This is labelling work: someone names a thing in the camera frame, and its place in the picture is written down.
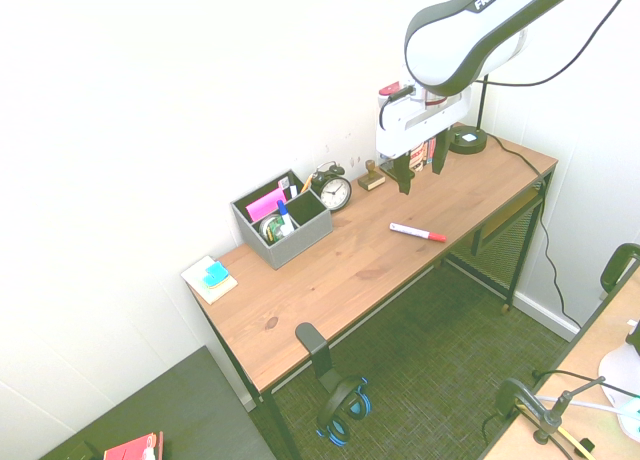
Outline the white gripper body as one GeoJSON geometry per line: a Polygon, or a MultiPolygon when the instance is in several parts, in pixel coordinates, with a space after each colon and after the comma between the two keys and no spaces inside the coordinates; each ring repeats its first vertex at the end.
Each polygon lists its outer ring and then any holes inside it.
{"type": "Polygon", "coordinates": [[[397,158],[461,120],[470,110],[472,88],[449,97],[422,86],[395,82],[378,92],[376,150],[397,158]]]}

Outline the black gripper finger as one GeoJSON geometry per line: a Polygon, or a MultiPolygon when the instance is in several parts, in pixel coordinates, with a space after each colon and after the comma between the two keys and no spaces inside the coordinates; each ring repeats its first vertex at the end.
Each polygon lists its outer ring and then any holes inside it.
{"type": "Polygon", "coordinates": [[[449,151],[449,130],[439,132],[435,137],[435,149],[432,160],[432,172],[439,175],[444,167],[449,151]]]}
{"type": "Polygon", "coordinates": [[[410,193],[413,171],[410,168],[411,155],[409,152],[393,160],[393,170],[398,183],[399,192],[405,195],[410,193]]]}

